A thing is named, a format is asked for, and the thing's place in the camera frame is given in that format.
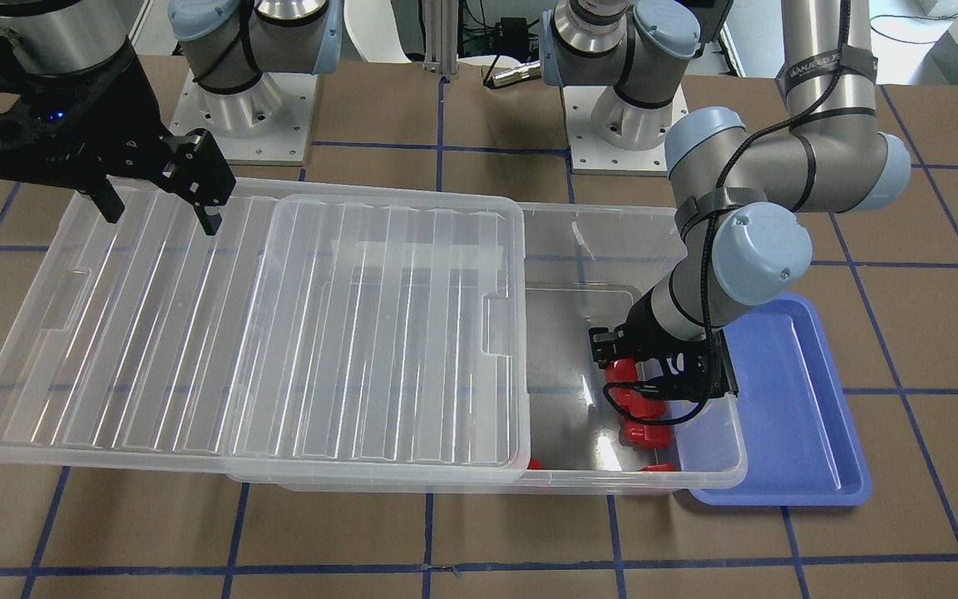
blue tray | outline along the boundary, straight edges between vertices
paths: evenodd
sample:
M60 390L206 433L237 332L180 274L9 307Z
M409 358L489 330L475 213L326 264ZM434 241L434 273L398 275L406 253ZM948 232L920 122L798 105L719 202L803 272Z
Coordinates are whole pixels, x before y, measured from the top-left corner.
M818 314L786 293L723 330L738 379L748 474L730 489L691 489L711 505L859 505L871 496Z

plastic box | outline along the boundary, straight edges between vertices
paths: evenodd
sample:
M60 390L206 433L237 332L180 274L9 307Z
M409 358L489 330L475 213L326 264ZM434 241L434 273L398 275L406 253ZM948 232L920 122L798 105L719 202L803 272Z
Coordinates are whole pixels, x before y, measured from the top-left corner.
M73 198L4 345L0 462L366 492L744 477L734 398L668 455L611 446L585 329L681 258L673 211L239 179L206 238L178 198L118 185L117 225ZM681 471L586 466L590 446Z

